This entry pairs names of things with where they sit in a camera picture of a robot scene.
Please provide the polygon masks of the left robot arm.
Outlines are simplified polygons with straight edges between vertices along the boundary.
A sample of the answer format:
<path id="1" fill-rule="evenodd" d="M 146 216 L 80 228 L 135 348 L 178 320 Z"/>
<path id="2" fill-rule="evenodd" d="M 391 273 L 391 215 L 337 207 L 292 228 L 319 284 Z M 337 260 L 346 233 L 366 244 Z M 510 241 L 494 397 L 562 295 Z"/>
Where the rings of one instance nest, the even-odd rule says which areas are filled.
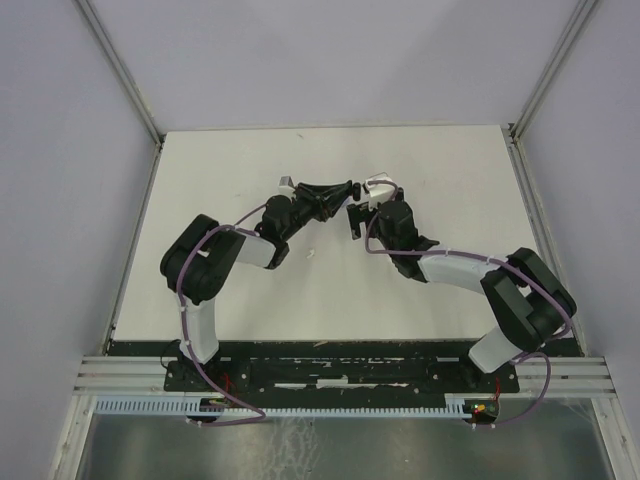
<path id="1" fill-rule="evenodd" d="M 197 215 L 164 254 L 160 273 L 176 294 L 181 316 L 180 351 L 191 362 L 187 379 L 209 390 L 221 378 L 213 360 L 219 351 L 215 299 L 237 263 L 273 270 L 289 253 L 288 241 L 310 221 L 326 222 L 350 199 L 361 198 L 361 185 L 351 180 L 337 185 L 293 184 L 283 177 L 279 193 L 251 211 L 260 212 L 254 229 L 238 222 L 221 224 Z"/>

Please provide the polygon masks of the black round charging case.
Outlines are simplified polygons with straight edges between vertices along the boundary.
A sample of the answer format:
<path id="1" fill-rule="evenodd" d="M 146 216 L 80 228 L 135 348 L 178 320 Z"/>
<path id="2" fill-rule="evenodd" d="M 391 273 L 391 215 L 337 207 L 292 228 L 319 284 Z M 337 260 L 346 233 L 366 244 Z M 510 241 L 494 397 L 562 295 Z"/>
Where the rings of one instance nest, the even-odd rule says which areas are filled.
<path id="1" fill-rule="evenodd" d="M 359 201 L 361 199 L 361 191 L 362 188 L 360 183 L 354 183 L 352 185 L 351 196 L 354 201 Z"/>

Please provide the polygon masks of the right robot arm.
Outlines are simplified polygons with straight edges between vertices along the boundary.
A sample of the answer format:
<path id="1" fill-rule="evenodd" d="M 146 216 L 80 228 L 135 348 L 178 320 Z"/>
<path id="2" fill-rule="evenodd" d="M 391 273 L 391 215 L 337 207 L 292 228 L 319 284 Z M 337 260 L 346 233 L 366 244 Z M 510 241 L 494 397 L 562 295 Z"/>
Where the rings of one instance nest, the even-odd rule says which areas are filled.
<path id="1" fill-rule="evenodd" d="M 448 249 L 418 232 L 413 211 L 400 200 L 370 208 L 349 205 L 352 237 L 371 255 L 387 255 L 405 278 L 438 283 L 486 298 L 497 326 L 468 351 L 458 368 L 467 389 L 481 391 L 495 371 L 537 352 L 572 328 L 577 304 L 539 255 L 525 247 L 503 257 Z"/>

